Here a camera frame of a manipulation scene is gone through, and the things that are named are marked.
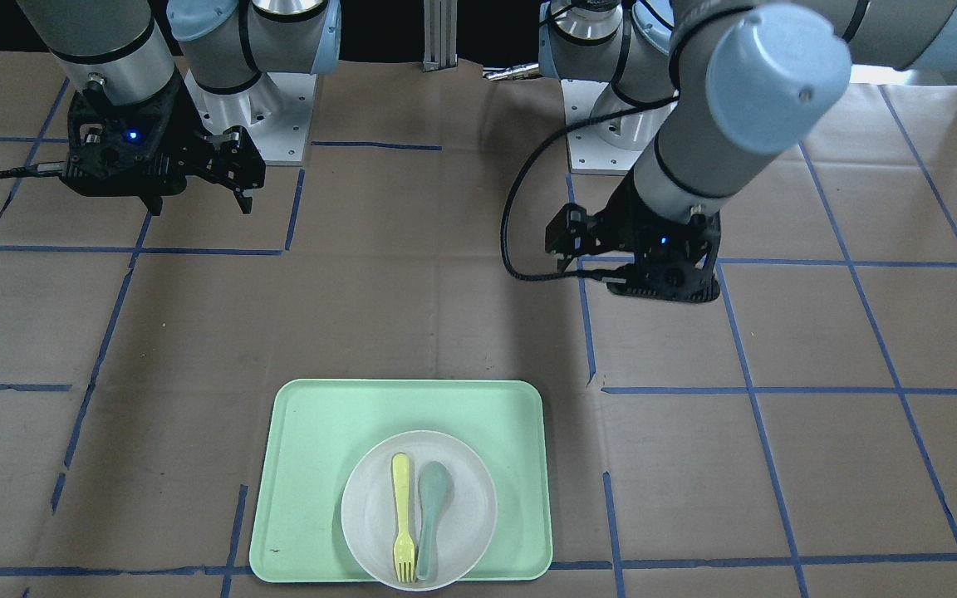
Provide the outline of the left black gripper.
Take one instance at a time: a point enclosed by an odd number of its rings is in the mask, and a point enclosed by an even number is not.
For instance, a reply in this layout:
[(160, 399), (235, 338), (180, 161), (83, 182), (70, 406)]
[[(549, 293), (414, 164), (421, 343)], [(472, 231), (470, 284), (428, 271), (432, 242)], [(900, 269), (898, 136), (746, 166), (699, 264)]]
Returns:
[(661, 217), (631, 179), (616, 186), (596, 215), (580, 204), (563, 204), (544, 228), (544, 252), (550, 255), (633, 254), (633, 262), (605, 277), (611, 294), (686, 303), (720, 296), (720, 242), (720, 215), (699, 213), (687, 223)]

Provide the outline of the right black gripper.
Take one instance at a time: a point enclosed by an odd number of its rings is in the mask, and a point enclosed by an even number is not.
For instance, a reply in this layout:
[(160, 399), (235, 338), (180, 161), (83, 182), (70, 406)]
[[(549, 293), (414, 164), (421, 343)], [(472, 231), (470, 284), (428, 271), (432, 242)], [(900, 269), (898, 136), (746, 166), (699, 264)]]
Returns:
[(91, 73), (72, 96), (69, 148), (58, 175), (69, 189), (85, 197), (137, 197), (149, 215), (162, 215), (164, 197), (183, 193), (197, 175), (231, 190), (243, 214), (253, 211), (266, 178), (261, 152), (242, 125), (200, 135), (178, 68), (162, 90), (133, 105), (112, 105), (108, 90), (109, 80)]

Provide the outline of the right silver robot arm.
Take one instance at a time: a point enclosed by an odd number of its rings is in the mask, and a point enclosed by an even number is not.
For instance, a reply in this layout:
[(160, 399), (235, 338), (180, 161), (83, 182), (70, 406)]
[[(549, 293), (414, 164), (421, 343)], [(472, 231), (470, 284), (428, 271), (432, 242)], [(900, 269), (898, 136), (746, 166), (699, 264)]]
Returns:
[(39, 174), (85, 197), (136, 197), (152, 215), (191, 178), (250, 214), (269, 165), (301, 162), (309, 90), (341, 55), (338, 1), (19, 4), (75, 95), (68, 155)]

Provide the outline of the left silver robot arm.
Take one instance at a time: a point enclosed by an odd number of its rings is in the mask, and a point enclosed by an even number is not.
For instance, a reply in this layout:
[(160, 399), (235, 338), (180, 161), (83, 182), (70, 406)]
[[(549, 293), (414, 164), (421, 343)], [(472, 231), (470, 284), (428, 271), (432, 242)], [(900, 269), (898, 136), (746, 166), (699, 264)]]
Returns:
[(842, 98), (855, 65), (957, 68), (957, 1), (546, 1), (539, 71), (600, 81), (614, 106), (585, 125), (668, 107), (607, 205), (567, 205), (547, 225), (552, 279), (582, 255), (629, 252), (616, 270), (577, 270), (623, 296), (717, 299), (720, 211)]

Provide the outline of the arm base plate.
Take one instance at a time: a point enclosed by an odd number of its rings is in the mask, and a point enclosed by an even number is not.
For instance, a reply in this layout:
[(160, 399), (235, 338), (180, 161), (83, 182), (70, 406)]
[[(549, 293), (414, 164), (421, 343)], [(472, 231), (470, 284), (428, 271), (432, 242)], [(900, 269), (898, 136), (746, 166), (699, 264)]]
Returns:
[(249, 90), (232, 95), (202, 90), (192, 71), (186, 73), (184, 82), (210, 134), (243, 126), (267, 165), (303, 166), (319, 76), (263, 73)]
[[(631, 107), (603, 82), (562, 80), (561, 88), (567, 125)], [(570, 133), (568, 153), (571, 173), (626, 174), (674, 109), (674, 105), (668, 105), (589, 125)]]

